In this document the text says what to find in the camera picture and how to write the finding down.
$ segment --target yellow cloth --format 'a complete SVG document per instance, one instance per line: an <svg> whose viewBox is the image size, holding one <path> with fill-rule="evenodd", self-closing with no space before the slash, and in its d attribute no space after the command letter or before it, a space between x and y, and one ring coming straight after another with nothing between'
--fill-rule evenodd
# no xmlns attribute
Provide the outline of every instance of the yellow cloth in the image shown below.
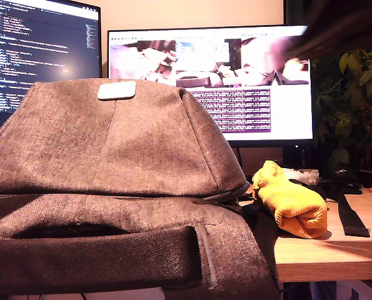
<svg viewBox="0 0 372 300"><path fill-rule="evenodd" d="M281 229L296 236L314 239L328 227L327 208L316 192L290 182L281 167L266 161L253 178L254 197L271 211Z"/></svg>

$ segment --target wooden desk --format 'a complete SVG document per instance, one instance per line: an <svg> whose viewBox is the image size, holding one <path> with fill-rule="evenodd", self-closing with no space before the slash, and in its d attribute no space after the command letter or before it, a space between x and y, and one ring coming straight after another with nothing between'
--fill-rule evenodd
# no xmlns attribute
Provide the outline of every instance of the wooden desk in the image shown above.
<svg viewBox="0 0 372 300"><path fill-rule="evenodd" d="M346 195L370 238L345 236L338 203L328 202L328 232L321 239L281 236L274 253L281 282L372 279L372 194Z"/></svg>

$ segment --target beige wall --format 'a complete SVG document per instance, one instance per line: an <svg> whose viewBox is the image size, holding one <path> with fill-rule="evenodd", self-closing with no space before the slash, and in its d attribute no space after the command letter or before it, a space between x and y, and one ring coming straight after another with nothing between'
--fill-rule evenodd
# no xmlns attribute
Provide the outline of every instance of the beige wall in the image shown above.
<svg viewBox="0 0 372 300"><path fill-rule="evenodd" d="M110 29L189 28L283 23L283 0L80 0L101 7L103 74Z"/></svg>

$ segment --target gray backpack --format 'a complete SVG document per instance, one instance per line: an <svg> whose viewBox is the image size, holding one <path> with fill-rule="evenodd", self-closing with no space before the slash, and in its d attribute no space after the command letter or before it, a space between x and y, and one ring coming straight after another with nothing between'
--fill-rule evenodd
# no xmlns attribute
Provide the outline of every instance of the gray backpack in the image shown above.
<svg viewBox="0 0 372 300"><path fill-rule="evenodd" d="M0 296L277 299L273 253L220 204L249 184L209 114L149 81L100 101L109 82L36 83L0 129Z"/></svg>

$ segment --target black monitor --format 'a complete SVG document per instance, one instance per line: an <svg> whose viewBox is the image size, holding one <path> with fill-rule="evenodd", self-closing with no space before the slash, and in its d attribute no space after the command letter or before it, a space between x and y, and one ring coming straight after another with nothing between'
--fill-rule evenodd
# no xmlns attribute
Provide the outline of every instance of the black monitor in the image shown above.
<svg viewBox="0 0 372 300"><path fill-rule="evenodd" d="M110 78L186 88L234 147L313 140L309 61L278 63L305 26L108 31Z"/></svg>
<svg viewBox="0 0 372 300"><path fill-rule="evenodd" d="M64 0L0 0L0 127L36 81L100 77L99 7Z"/></svg>

